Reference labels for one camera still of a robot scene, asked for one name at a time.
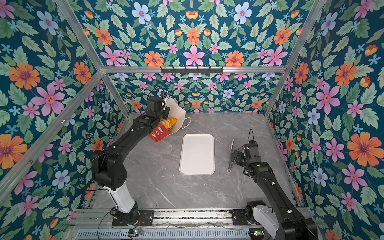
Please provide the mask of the fake croissant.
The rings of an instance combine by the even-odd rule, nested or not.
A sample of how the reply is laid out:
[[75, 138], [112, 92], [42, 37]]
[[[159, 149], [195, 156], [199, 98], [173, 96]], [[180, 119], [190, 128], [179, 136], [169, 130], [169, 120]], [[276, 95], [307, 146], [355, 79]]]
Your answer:
[[163, 125], [169, 132], [177, 123], [177, 118], [168, 118], [166, 120], [161, 120], [160, 125]]

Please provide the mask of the metal silicone-tipped tongs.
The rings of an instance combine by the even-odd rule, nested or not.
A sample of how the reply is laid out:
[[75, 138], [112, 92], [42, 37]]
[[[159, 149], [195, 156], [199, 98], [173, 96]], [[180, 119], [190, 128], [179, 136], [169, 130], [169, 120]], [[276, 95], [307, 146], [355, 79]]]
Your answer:
[[240, 152], [238, 149], [234, 148], [234, 141], [235, 141], [235, 139], [233, 139], [232, 142], [231, 142], [230, 160], [229, 160], [229, 165], [228, 165], [228, 168], [227, 168], [227, 172], [228, 173], [231, 173], [232, 168], [236, 164], [236, 161], [237, 161], [237, 158], [238, 158], [238, 155], [239, 155], [239, 152]]

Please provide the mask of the red white paper bag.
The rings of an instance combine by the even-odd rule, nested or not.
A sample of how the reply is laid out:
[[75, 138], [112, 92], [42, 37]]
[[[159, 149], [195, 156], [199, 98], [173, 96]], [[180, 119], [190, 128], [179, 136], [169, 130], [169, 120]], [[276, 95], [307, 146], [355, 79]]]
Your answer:
[[178, 105], [176, 100], [167, 99], [166, 107], [170, 108], [168, 118], [161, 120], [159, 125], [148, 134], [148, 137], [156, 143], [179, 130], [185, 129], [192, 121], [190, 117], [186, 117], [186, 111]]

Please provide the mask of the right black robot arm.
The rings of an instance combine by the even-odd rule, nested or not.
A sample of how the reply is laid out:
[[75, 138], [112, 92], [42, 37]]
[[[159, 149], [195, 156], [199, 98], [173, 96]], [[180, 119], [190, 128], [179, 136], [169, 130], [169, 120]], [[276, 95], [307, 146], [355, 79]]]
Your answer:
[[245, 219], [249, 225], [263, 227], [262, 231], [250, 230], [252, 240], [317, 240], [316, 223], [311, 217], [304, 217], [289, 200], [270, 165], [261, 160], [257, 142], [250, 140], [241, 148], [231, 148], [227, 171], [230, 172], [234, 165], [243, 167], [243, 174], [259, 186], [271, 208], [261, 200], [251, 201], [239, 214], [230, 211], [233, 220]]

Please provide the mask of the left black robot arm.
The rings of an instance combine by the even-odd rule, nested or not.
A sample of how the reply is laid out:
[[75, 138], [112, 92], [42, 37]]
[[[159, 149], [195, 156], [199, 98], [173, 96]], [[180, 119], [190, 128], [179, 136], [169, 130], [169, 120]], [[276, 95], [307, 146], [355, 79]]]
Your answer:
[[161, 120], [169, 115], [164, 97], [150, 97], [147, 110], [137, 117], [132, 126], [115, 143], [104, 150], [93, 153], [92, 176], [98, 185], [111, 197], [115, 207], [113, 212], [114, 225], [134, 226], [139, 222], [140, 212], [137, 202], [132, 198], [127, 187], [127, 171], [124, 160], [130, 151], [147, 135]]

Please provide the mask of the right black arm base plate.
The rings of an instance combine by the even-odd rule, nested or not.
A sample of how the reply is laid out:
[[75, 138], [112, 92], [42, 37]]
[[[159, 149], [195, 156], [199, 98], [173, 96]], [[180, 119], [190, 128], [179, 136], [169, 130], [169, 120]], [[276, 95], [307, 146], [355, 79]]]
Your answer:
[[229, 213], [232, 215], [232, 222], [234, 226], [251, 226], [255, 225], [248, 220], [245, 209], [231, 209]]

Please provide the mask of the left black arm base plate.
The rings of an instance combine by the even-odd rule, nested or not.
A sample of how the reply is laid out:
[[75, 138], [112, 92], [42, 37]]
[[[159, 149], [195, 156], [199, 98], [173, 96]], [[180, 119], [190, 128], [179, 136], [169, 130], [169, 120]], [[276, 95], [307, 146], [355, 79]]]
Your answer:
[[149, 227], [153, 223], [155, 211], [132, 210], [129, 213], [122, 213], [120, 211], [113, 210], [111, 215], [113, 216], [112, 226], [115, 227], [135, 227], [138, 225]]

